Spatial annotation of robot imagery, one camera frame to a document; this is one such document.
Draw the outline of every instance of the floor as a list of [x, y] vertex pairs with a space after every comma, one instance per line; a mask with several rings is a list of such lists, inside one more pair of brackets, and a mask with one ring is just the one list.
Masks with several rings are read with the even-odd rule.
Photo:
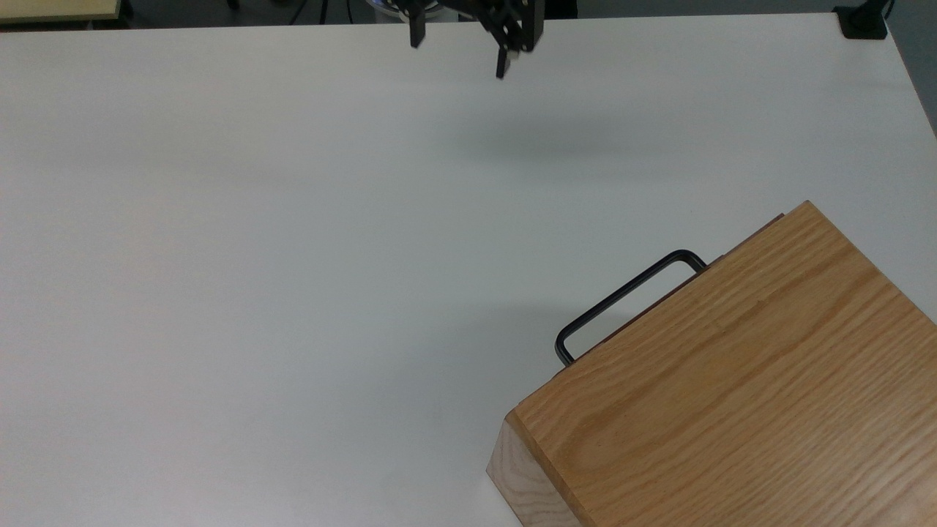
[[[365, 0], [324, 0], [325, 23], [374, 23]], [[100, 26], [204, 27], [219, 25], [317, 24], [323, 0], [241, 0], [232, 10], [225, 0], [132, 0], [134, 17]], [[860, 0], [578, 0], [579, 18], [713, 14], [829, 12]], [[937, 2], [897, 0], [888, 20], [921, 103], [937, 129]], [[46, 26], [35, 26], [45, 29]], [[75, 24], [67, 28], [76, 28]]]

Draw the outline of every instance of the box side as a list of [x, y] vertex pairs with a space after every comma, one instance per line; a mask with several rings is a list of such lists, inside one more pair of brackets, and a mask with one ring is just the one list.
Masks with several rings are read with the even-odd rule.
[[508, 419], [486, 472], [524, 527], [582, 527]]

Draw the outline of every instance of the table surface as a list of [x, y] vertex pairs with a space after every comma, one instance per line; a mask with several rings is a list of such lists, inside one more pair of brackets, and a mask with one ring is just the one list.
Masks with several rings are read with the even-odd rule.
[[120, 0], [3, 0], [0, 23], [115, 19]]
[[[937, 317], [937, 141], [830, 14], [0, 35], [0, 523], [516, 525], [568, 321], [812, 200]], [[585, 349], [686, 277], [643, 286]]]

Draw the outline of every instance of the black cable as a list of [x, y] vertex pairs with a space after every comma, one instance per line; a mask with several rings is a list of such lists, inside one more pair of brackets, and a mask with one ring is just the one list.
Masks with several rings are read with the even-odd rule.
[[305, 8], [305, 3], [306, 3], [307, 1], [308, 1], [308, 0], [303, 0], [303, 2], [300, 3], [299, 8], [296, 9], [296, 12], [293, 14], [292, 20], [290, 20], [290, 25], [293, 25], [293, 24], [296, 23], [296, 19], [298, 19], [298, 18], [299, 18], [299, 14], [303, 12], [303, 9]]

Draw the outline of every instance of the wooden drawer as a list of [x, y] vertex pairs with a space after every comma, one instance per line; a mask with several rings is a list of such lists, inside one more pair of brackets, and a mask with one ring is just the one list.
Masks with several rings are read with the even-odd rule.
[[937, 525], [937, 326], [812, 204], [524, 399], [525, 527]]

